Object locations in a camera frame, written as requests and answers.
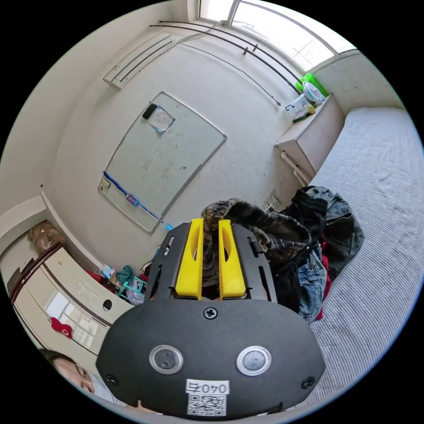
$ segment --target window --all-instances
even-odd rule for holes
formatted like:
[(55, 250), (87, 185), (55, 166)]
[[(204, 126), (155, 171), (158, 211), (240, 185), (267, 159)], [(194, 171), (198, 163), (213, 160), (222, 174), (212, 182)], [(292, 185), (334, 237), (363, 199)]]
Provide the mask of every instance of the window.
[(45, 306), (50, 317), (57, 318), (62, 324), (72, 328), (73, 340), (89, 348), (94, 340), (98, 324), (76, 308), (57, 290)]
[(201, 0), (200, 17), (226, 20), (279, 49), (303, 71), (356, 47), (315, 19), (262, 0)]

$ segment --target window frame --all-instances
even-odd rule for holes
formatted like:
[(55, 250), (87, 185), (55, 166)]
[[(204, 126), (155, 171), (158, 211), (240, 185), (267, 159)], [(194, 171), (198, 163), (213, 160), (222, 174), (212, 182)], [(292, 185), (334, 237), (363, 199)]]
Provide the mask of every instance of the window frame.
[[(200, 11), (201, 11), (201, 2), (202, 0), (198, 0), (198, 8), (197, 8), (197, 18), (200, 21), (204, 21), (204, 22), (208, 22), (208, 23), (213, 23), (216, 24), (217, 21), (214, 21), (212, 19), (207, 19), (207, 18), (202, 18), (200, 16)], [(268, 41), (262, 39), (261, 37), (257, 36), (256, 34), (253, 34), (249, 31), (246, 31), (238, 26), (233, 26), (233, 20), (234, 20), (234, 16), (235, 13), (237, 11), (237, 8), (239, 7), (239, 5), (241, 3), (244, 4), (248, 4), (250, 6), (255, 6), (257, 8), (261, 8), (264, 9), (266, 11), (269, 11), (271, 13), (274, 13), (278, 16), (281, 16), (282, 18), (285, 18), (287, 20), (289, 20), (290, 22), (294, 23), (295, 25), (299, 26), (300, 28), (302, 28), (303, 30), (305, 30), (306, 32), (308, 32), (310, 35), (312, 35), (313, 37), (315, 37), (318, 41), (320, 41), (320, 43), (322, 43), (328, 50), (330, 50), (330, 52), (333, 54), (332, 57), (328, 58), (327, 60), (319, 63), (318, 65), (305, 70), (303, 69), (299, 64), (297, 64), (297, 62), (295, 62), (293, 59), (291, 59), (287, 54), (285, 54), (284, 52), (282, 52), (281, 50), (279, 50), (276, 46), (274, 46), (273, 44), (269, 43)], [(314, 31), (312, 31), (311, 29), (309, 29), (308, 27), (304, 26), (303, 24), (295, 21), (293, 18), (290, 18), (289, 16), (286, 16), (283, 13), (280, 13), (278, 11), (275, 11), (273, 9), (267, 8), (266, 6), (262, 6), (260, 4), (256, 4), (256, 3), (251, 3), (249, 0), (233, 0), (233, 3), (230, 7), (230, 11), (228, 13), (227, 19), (223, 19), (220, 22), (222, 22), (223, 27), (231, 29), (235, 32), (239, 32), (240, 34), (244, 34), (244, 35), (248, 35), (251, 38), (254, 38), (256, 41), (259, 41), (260, 43), (262, 43), (263, 45), (265, 45), (266, 47), (268, 47), (270, 50), (273, 50), (275, 53), (281, 55), (284, 57), (284, 59), (289, 62), (290, 66), (292, 66), (300, 75), (305, 75), (307, 73), (314, 73), (317, 70), (324, 68), (325, 66), (328, 66), (329, 64), (336, 62), (344, 57), (348, 57), (348, 56), (353, 56), (356, 54), (360, 54), (360, 51), (358, 49), (350, 49), (350, 50), (346, 50), (344, 52), (338, 53), (337, 50), (335, 50), (330, 44), (328, 44), (328, 42), (326, 42), (322, 37), (320, 37), (318, 34), (316, 34)]]

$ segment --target red clothing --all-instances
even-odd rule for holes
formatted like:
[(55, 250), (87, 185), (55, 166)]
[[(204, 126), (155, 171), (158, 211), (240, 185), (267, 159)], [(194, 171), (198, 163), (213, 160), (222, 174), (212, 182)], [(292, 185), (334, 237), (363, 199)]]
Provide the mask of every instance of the red clothing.
[(62, 324), (57, 318), (52, 317), (52, 328), (65, 335), (68, 339), (72, 339), (72, 327), (68, 324)]
[[(330, 291), (330, 287), (331, 287), (331, 280), (330, 280), (330, 277), (328, 275), (328, 257), (326, 257), (326, 254), (324, 253), (324, 250), (326, 248), (326, 244), (327, 244), (327, 241), (324, 237), (324, 242), (321, 244), (321, 252), (322, 252), (322, 264), (324, 265), (324, 268), (327, 270), (327, 281), (326, 281), (326, 286), (324, 288), (324, 298), (322, 299), (322, 301), (324, 301), (324, 299), (327, 297), (327, 295)], [(322, 308), (321, 308), (321, 310), (319, 311), (319, 314), (315, 318), (315, 321), (322, 319), (322, 317), (323, 317), (323, 311), (322, 311)]]
[(98, 283), (102, 281), (102, 276), (92, 273), (91, 271), (85, 270), (85, 272), (91, 277), (94, 278)]

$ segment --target shelf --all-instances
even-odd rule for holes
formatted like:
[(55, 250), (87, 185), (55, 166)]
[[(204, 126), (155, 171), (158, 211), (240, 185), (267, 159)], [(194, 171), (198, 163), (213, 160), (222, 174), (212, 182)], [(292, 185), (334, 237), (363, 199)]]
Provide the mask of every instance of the shelf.
[(289, 143), (291, 141), (297, 141), (297, 139), (302, 135), (302, 133), (308, 128), (311, 122), (319, 115), (319, 113), (325, 108), (325, 106), (330, 103), (333, 95), (330, 94), (324, 103), (319, 105), (315, 109), (313, 115), (308, 116), (302, 121), (294, 123), (275, 143), (275, 146), (279, 147), (282, 144)]

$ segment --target blue cord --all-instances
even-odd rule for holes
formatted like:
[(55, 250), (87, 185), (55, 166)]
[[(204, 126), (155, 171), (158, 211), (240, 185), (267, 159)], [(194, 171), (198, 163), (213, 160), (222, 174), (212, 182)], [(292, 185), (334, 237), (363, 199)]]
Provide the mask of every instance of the blue cord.
[[(120, 190), (122, 193), (124, 193), (126, 196), (128, 196), (128, 192), (125, 191), (106, 171), (103, 171), (103, 175), (109, 180), (111, 181), (115, 187)], [(140, 202), (138, 203), (138, 205), (144, 209), (146, 212), (150, 213), (151, 216), (155, 217), (159, 222), (163, 223), (163, 221), (158, 218), (154, 213), (150, 212), (144, 205), (142, 205)]]

